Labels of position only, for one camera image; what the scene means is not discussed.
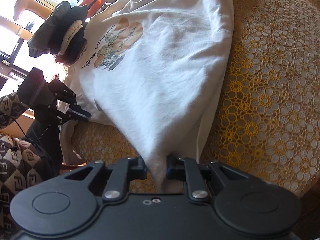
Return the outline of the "patterned sleeve left forearm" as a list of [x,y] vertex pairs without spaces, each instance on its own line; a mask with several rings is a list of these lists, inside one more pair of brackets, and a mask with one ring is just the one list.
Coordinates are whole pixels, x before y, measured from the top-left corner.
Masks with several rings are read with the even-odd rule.
[[0,113],[1,113],[1,129],[6,128],[19,118],[28,107],[20,102],[17,92],[3,96],[0,99]]

